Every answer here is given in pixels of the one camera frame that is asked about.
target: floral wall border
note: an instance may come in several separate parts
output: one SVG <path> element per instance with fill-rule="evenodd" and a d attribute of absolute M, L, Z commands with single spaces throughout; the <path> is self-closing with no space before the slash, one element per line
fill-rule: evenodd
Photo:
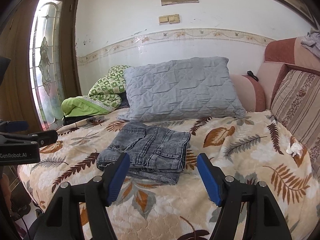
<path fill-rule="evenodd" d="M 78 65 L 84 65 L 99 58 L 108 56 L 110 54 L 139 47 L 142 45 L 153 44 L 162 41 L 174 41 L 174 40 L 191 40 L 191 39 L 218 39 L 218 40 L 230 40 L 241 41 L 260 46 L 267 46 L 273 39 L 260 36 L 257 34 L 239 32 L 225 29 L 215 28 L 194 28 L 194 29 L 178 29 L 169 30 L 164 32 L 156 32 L 137 36 L 127 40 L 119 41 L 117 43 L 108 45 L 95 52 L 92 52 L 84 57 L 77 57 Z"/>

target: glass pane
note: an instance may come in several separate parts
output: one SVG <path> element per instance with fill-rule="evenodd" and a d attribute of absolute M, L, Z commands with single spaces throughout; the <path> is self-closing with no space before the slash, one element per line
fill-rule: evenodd
<path fill-rule="evenodd" d="M 58 49 L 61 8 L 61 1 L 39 0 L 30 37 L 32 94 L 44 130 L 62 126 L 64 94 Z"/>

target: green patterned blanket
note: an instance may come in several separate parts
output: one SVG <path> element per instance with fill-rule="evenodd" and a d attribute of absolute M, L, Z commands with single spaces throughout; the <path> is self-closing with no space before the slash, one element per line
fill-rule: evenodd
<path fill-rule="evenodd" d="M 87 96 L 65 99 L 61 104 L 65 116 L 108 114 L 116 110 L 121 104 L 118 94 L 125 92 L 123 70 L 126 68 L 129 66 L 113 66 L 108 75 L 94 84 Z"/>

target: silver bolt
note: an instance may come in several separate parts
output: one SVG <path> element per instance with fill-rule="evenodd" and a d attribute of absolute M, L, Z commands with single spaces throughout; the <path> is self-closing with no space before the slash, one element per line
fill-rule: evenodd
<path fill-rule="evenodd" d="M 66 188 L 68 186 L 69 186 L 68 182 L 62 182 L 61 185 L 60 185 L 60 187 L 62 187 L 62 188 Z"/>
<path fill-rule="evenodd" d="M 265 187 L 265 186 L 267 186 L 267 184 L 266 184 L 265 181 L 259 181 L 259 186 L 260 187 Z"/>
<path fill-rule="evenodd" d="M 226 176 L 226 181 L 227 182 L 233 182 L 235 179 L 232 176 Z"/>
<path fill-rule="evenodd" d="M 94 178 L 93 178 L 93 181 L 94 182 L 99 182 L 99 181 L 101 181 L 102 180 L 102 177 L 101 176 L 95 176 Z"/>

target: gray denim jeans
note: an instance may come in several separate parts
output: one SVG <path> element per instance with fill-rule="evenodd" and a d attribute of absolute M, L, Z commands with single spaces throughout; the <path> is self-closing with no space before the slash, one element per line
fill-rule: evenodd
<path fill-rule="evenodd" d="M 189 142 L 188 132 L 130 121 L 108 148 L 99 154 L 97 167 L 103 171 L 122 152 L 126 152 L 130 156 L 128 176 L 176 184 L 179 172 L 185 168 Z"/>

